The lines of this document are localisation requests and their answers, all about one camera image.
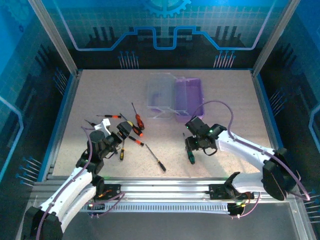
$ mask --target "gear logo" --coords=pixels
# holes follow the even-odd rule
[[[0,7],[7,7],[12,17],[23,23],[29,17],[29,3],[27,0],[0,0]]]
[[[190,4],[190,0],[140,0],[145,10],[157,17],[168,16],[173,17],[174,14],[180,14],[181,10],[186,9],[186,5]]]

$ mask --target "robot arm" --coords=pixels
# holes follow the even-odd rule
[[[258,173],[232,174],[224,184],[226,192],[231,197],[237,198],[246,192],[267,192],[273,198],[283,201],[296,185],[292,176],[270,157],[280,159],[298,177],[299,174],[292,165],[293,161],[290,161],[291,156],[285,148],[274,150],[257,145],[227,132],[227,128],[219,124],[209,127],[198,117],[192,118],[185,126],[193,135],[184,141],[187,150],[203,150],[208,156],[215,154],[217,150],[229,152],[243,158],[259,170]],[[214,152],[207,154],[208,148],[214,149]]]
[[[117,133],[110,132],[110,122],[104,119],[101,124],[94,126],[95,130],[89,135],[92,144],[92,156],[89,161],[90,147],[87,142],[87,153],[83,153],[76,163],[69,178],[62,186],[39,207],[30,207],[23,220],[21,233],[22,240],[34,240],[41,219],[45,221],[41,225],[39,239],[61,240],[68,224],[79,210],[92,198],[100,196],[104,191],[104,178],[99,176],[104,165],[103,159],[116,151],[118,145],[130,134],[132,126],[126,121],[120,123]]]

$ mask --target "blue glass wall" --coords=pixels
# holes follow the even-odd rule
[[[0,1],[0,45],[0,239],[12,240],[69,73],[28,1]]]
[[[318,0],[301,0],[260,73],[284,147],[293,153],[303,183],[317,192],[320,190],[319,13]],[[314,227],[319,233],[319,225]]]
[[[286,3],[44,1],[78,68],[85,69],[252,68]]]

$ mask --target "purple plastic box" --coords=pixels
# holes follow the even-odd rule
[[[186,91],[186,103],[181,93]],[[183,109],[187,107],[186,112],[181,115],[176,114],[175,119],[177,122],[186,123],[190,120],[195,110],[199,105],[204,103],[204,92],[202,83],[199,78],[178,78],[175,82],[175,107],[176,109]],[[196,113],[200,119],[205,115],[204,106],[200,107]]]

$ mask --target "speckled work surface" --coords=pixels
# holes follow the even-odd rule
[[[81,153],[87,147],[87,138],[80,126],[90,127],[84,119],[99,123],[96,115],[119,112],[135,121],[131,102],[145,124],[142,142],[148,144],[165,165],[163,172],[146,147],[131,140],[125,141],[124,160],[119,155],[105,159],[99,175],[104,177],[228,177],[236,171],[256,172],[256,168],[227,152],[206,156],[194,152],[196,163],[191,165],[185,151],[183,132],[190,136],[183,123],[172,119],[146,118],[147,83],[150,73],[172,73],[175,76],[200,78],[204,100],[222,100],[234,111],[231,131],[259,145],[270,147],[267,130],[258,98],[248,70],[84,70],[77,88],[61,147],[53,170],[55,176],[69,175]],[[209,126],[227,126],[228,109],[219,103],[205,106],[203,121]],[[111,119],[110,129],[116,131],[120,122]]]

